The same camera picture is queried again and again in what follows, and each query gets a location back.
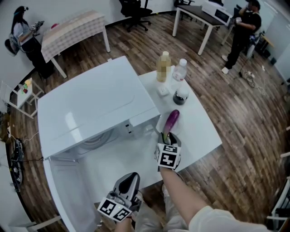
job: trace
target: white sleeve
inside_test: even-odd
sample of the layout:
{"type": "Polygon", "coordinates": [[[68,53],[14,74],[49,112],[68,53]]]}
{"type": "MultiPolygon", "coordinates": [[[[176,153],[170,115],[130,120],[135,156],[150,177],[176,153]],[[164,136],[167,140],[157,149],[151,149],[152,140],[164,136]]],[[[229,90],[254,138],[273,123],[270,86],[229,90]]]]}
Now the white sleeve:
{"type": "Polygon", "coordinates": [[[240,222],[231,213],[209,206],[201,209],[190,221],[190,232],[269,232],[263,225],[240,222]]]}
{"type": "Polygon", "coordinates": [[[14,28],[13,28],[13,35],[16,38],[19,38],[21,35],[23,35],[23,28],[20,23],[16,23],[14,28]]]}

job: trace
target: wooden floor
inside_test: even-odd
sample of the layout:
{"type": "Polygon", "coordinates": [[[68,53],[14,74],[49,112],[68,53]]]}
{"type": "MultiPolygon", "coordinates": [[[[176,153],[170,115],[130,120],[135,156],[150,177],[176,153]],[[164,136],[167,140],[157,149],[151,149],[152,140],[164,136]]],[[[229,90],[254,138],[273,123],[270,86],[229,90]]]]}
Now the wooden floor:
{"type": "MultiPolygon", "coordinates": [[[[150,17],[152,25],[148,32],[141,27],[133,28],[131,33],[127,33],[122,25],[109,27],[110,53],[105,51],[100,34],[72,46],[56,58],[68,78],[63,79],[56,71],[44,81],[45,91],[51,91],[109,58],[127,56],[139,75],[155,70],[155,62],[163,51],[169,51],[174,65],[180,58],[187,59],[186,79],[215,125],[222,146],[180,173],[186,183],[213,207],[229,210],[242,221],[265,223],[274,204],[274,194],[283,186],[286,177],[284,160],[279,158],[288,149],[285,129],[289,118],[282,100],[286,89],[280,85],[277,71],[256,53],[244,70],[252,71],[259,85],[263,86],[265,81],[266,93],[250,88],[239,78],[244,55],[229,75],[223,75],[221,55],[229,53],[232,42],[231,36],[224,46],[220,45],[226,28],[214,29],[202,56],[198,56],[206,29],[200,31],[198,23],[185,17],[174,38],[174,19],[175,15],[169,14],[150,17]]],[[[32,77],[43,86],[37,73],[32,77]]],[[[11,110],[11,123],[14,125],[12,134],[23,140],[38,131],[37,117],[31,120],[14,109],[11,110]]],[[[28,160],[42,157],[38,135],[25,142],[25,156],[28,160]]],[[[33,219],[43,222],[56,216],[58,211],[42,161],[24,163],[24,167],[21,196],[33,219]]],[[[158,212],[164,223],[161,184],[149,186],[142,192],[145,201],[158,212]]],[[[111,231],[113,227],[109,223],[100,231],[111,231]]],[[[56,222],[44,231],[66,231],[66,228],[56,222]]]]}

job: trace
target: black pants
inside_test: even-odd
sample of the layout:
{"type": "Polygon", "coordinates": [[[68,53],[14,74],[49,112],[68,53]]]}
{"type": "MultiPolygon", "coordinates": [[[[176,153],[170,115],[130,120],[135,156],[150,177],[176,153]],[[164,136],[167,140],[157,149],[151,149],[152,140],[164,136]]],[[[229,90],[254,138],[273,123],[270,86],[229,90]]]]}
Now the black pants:
{"type": "Polygon", "coordinates": [[[246,44],[248,43],[248,40],[249,38],[248,36],[245,36],[245,34],[241,34],[239,32],[235,33],[234,39],[232,41],[232,50],[227,57],[228,59],[228,62],[226,63],[227,69],[231,69],[236,64],[240,52],[245,48],[246,44]]]}
{"type": "Polygon", "coordinates": [[[28,59],[32,61],[37,72],[39,72],[43,78],[48,78],[53,73],[52,62],[45,62],[41,53],[41,45],[35,38],[28,40],[21,47],[23,51],[25,51],[28,59]]]}

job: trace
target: plastic bottle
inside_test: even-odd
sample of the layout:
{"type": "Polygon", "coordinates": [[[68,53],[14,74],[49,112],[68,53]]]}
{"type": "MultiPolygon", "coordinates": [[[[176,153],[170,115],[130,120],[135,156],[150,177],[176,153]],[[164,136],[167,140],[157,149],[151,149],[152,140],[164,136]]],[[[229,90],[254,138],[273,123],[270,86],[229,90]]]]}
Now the plastic bottle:
{"type": "Polygon", "coordinates": [[[171,89],[173,91],[176,91],[179,87],[181,87],[181,83],[184,80],[187,72],[186,64],[186,59],[181,59],[179,64],[175,66],[173,70],[171,78],[171,89]]]}
{"type": "Polygon", "coordinates": [[[169,57],[169,52],[163,52],[162,56],[159,57],[156,66],[157,81],[164,83],[168,75],[171,73],[171,59],[169,57]]]}

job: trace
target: purple eggplant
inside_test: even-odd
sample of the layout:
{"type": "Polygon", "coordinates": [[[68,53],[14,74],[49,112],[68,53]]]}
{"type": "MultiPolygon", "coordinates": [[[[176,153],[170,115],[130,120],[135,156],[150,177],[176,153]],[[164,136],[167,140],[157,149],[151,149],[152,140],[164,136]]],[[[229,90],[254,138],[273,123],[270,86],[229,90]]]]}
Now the purple eggplant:
{"type": "Polygon", "coordinates": [[[165,123],[165,126],[163,128],[163,140],[166,141],[167,136],[169,135],[169,132],[172,130],[173,126],[178,120],[180,112],[178,110],[173,110],[165,123]]]}

